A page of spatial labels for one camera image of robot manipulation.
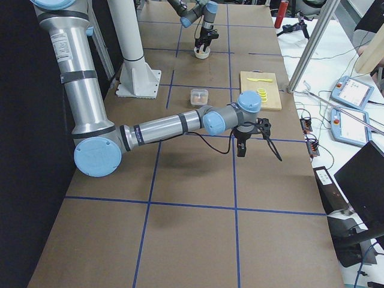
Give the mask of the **clear plastic egg box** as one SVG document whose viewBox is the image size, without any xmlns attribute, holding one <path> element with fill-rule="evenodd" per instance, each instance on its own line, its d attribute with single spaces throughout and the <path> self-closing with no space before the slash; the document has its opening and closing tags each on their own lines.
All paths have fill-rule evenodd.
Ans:
<svg viewBox="0 0 384 288">
<path fill-rule="evenodd" d="M 193 106 L 205 106 L 208 104 L 209 92 L 207 89 L 194 88 L 190 91 L 190 103 Z"/>
</svg>

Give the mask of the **black power box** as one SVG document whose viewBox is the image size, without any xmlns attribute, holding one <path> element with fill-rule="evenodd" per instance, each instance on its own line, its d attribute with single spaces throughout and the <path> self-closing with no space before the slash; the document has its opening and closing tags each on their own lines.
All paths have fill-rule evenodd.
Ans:
<svg viewBox="0 0 384 288">
<path fill-rule="evenodd" d="M 326 214 L 332 215 L 339 212 L 343 215 L 352 215 L 350 205 L 344 199 L 326 167 L 315 167 L 313 170 Z"/>
</svg>

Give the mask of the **white bowl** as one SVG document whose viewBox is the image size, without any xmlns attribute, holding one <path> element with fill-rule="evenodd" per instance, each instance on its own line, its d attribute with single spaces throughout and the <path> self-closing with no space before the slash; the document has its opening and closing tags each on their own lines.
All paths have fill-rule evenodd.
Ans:
<svg viewBox="0 0 384 288">
<path fill-rule="evenodd" d="M 195 57 L 197 59 L 206 59 L 209 56 L 211 51 L 210 52 L 204 52 L 203 48 L 204 48 L 204 46 L 200 47 L 200 53 L 196 53 L 196 50 L 194 48 L 194 50 L 193 50 L 194 51 L 194 55 L 195 55 Z"/>
</svg>

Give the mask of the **upper orange circuit board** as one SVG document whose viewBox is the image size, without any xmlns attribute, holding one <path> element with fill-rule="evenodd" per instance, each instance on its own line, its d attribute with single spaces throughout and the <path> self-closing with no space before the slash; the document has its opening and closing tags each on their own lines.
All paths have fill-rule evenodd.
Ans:
<svg viewBox="0 0 384 288">
<path fill-rule="evenodd" d="M 304 134 L 311 133 L 313 131 L 310 119 L 301 118 L 300 119 L 300 124 L 301 124 L 301 127 L 302 127 L 302 130 L 303 130 Z"/>
</svg>

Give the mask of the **orange circuit board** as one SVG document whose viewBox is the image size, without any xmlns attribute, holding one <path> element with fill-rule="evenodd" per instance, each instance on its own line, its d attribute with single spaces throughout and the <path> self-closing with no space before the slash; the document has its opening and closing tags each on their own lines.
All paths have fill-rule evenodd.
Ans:
<svg viewBox="0 0 384 288">
<path fill-rule="evenodd" d="M 302 127 L 302 130 L 303 130 L 304 134 L 311 133 L 313 131 L 310 119 L 301 118 L 300 119 L 300 124 L 301 124 L 301 127 Z"/>
<path fill-rule="evenodd" d="M 306 144 L 307 144 L 308 154 L 310 158 L 318 157 L 320 155 L 318 140 L 307 139 Z"/>
</svg>

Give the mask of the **yellow sliced toy food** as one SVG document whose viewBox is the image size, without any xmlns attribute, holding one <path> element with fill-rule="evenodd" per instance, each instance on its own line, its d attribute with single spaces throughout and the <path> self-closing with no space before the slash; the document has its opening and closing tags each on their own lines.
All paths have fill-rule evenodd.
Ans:
<svg viewBox="0 0 384 288">
<path fill-rule="evenodd" d="M 268 93 L 264 88 L 258 88 L 257 93 L 260 96 L 262 103 L 266 103 L 268 101 Z"/>
</svg>

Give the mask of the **lower orange circuit board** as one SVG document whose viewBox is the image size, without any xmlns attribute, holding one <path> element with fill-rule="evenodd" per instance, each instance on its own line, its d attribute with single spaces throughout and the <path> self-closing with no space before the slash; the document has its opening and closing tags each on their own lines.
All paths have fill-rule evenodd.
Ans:
<svg viewBox="0 0 384 288">
<path fill-rule="evenodd" d="M 318 140 L 307 139 L 306 144 L 307 144 L 308 154 L 310 158 L 318 157 L 320 155 Z"/>
</svg>

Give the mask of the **wooden cutting board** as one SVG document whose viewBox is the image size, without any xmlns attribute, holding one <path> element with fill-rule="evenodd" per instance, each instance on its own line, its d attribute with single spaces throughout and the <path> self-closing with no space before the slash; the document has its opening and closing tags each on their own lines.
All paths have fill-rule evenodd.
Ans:
<svg viewBox="0 0 384 288">
<path fill-rule="evenodd" d="M 274 73 L 240 72 L 241 92 L 254 91 L 261 94 L 262 110 L 281 110 L 280 93 Z"/>
</svg>

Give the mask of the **yellow plastic knife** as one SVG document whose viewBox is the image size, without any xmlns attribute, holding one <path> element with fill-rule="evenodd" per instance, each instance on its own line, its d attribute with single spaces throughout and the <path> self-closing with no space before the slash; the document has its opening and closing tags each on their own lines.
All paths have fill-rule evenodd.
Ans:
<svg viewBox="0 0 384 288">
<path fill-rule="evenodd" d="M 246 80 L 251 81 L 251 82 L 267 82 L 267 83 L 272 83 L 274 80 L 273 79 L 258 79 L 258 78 L 246 78 Z"/>
</svg>

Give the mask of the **lower teach pendant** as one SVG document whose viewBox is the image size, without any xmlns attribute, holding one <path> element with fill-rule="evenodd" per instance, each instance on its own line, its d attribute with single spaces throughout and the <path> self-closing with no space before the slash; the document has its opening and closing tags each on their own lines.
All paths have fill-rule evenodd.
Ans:
<svg viewBox="0 0 384 288">
<path fill-rule="evenodd" d="M 345 114 L 345 112 L 357 117 L 362 122 L 370 123 L 369 114 L 362 110 L 342 107 L 331 110 L 331 133 L 338 142 L 363 147 L 372 140 L 371 129 L 361 122 Z"/>
</svg>

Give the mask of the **teach pendant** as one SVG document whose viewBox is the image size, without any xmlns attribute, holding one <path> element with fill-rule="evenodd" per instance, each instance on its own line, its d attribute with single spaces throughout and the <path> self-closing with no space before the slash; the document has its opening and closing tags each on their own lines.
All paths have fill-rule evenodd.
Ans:
<svg viewBox="0 0 384 288">
<path fill-rule="evenodd" d="M 354 77 L 343 76 L 335 84 L 331 99 L 347 107 L 363 110 L 373 92 L 373 86 Z"/>
<path fill-rule="evenodd" d="M 361 122 L 345 114 L 345 112 L 357 117 L 362 122 L 370 123 L 369 114 L 362 110 L 342 107 L 331 110 L 331 133 L 338 142 L 363 147 L 372 140 L 371 129 Z"/>
</svg>

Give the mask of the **black small tripod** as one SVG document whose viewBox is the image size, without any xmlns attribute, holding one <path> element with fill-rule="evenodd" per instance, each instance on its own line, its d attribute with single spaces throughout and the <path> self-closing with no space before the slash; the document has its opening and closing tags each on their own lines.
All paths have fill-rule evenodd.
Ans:
<svg viewBox="0 0 384 288">
<path fill-rule="evenodd" d="M 301 12 L 301 11 L 299 11 L 296 15 L 298 17 L 298 23 L 295 23 L 294 25 L 290 25 L 290 24 L 283 25 L 282 26 L 283 30 L 280 31 L 279 33 L 277 33 L 278 37 L 283 35 L 283 34 L 288 34 L 288 33 L 296 32 L 296 31 L 302 31 L 304 37 L 308 40 L 310 39 L 310 35 L 308 33 L 307 24 L 305 23 L 305 20 L 311 21 L 311 19 L 309 19 L 307 16 L 304 16 L 303 12 Z"/>
</svg>

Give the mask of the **upper teach pendant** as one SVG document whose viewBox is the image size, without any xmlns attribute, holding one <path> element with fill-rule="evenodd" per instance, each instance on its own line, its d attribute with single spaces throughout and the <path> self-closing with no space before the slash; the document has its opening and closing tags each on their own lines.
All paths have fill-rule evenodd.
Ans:
<svg viewBox="0 0 384 288">
<path fill-rule="evenodd" d="M 363 110 L 373 92 L 373 86 L 354 77 L 343 76 L 335 84 L 331 99 L 347 107 Z"/>
</svg>

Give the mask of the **black monitor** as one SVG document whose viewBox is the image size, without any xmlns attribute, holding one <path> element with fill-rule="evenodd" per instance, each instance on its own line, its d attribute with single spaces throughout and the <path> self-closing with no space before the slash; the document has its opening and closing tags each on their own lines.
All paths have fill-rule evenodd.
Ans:
<svg viewBox="0 0 384 288">
<path fill-rule="evenodd" d="M 383 236 L 383 151 L 367 142 L 334 178 L 366 227 Z"/>
</svg>

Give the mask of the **wooden plank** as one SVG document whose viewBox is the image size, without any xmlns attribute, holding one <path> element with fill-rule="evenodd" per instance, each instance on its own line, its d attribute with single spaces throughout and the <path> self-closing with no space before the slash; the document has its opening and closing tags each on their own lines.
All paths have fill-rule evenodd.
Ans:
<svg viewBox="0 0 384 288">
<path fill-rule="evenodd" d="M 369 42 L 358 49 L 359 58 L 355 70 L 366 74 L 383 65 L 383 15 L 359 22 L 353 33 L 353 40 L 362 44 L 363 38 Z"/>
</svg>

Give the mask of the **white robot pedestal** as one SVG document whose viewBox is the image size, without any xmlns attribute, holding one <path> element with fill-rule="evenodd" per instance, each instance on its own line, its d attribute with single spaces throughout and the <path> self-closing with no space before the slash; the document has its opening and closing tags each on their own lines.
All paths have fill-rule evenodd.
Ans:
<svg viewBox="0 0 384 288">
<path fill-rule="evenodd" d="M 146 63 L 133 1 L 107 2 L 124 59 L 119 77 L 119 97 L 155 99 L 161 71 Z"/>
</svg>

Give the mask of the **aluminium frame post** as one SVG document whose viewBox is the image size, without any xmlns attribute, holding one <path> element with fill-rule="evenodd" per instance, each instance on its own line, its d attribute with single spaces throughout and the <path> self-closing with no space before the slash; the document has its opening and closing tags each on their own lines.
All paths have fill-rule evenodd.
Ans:
<svg viewBox="0 0 384 288">
<path fill-rule="evenodd" d="M 331 20 L 336 8 L 338 7 L 340 0 L 327 1 L 323 7 L 323 11 L 320 18 L 317 20 L 314 30 L 308 40 L 308 43 L 302 53 L 302 56 L 293 72 L 292 78 L 288 84 L 287 92 L 294 93 L 301 77 L 304 75 L 305 69 L 309 64 L 311 57 L 316 50 L 316 47 L 325 32 L 329 21 Z"/>
</svg>

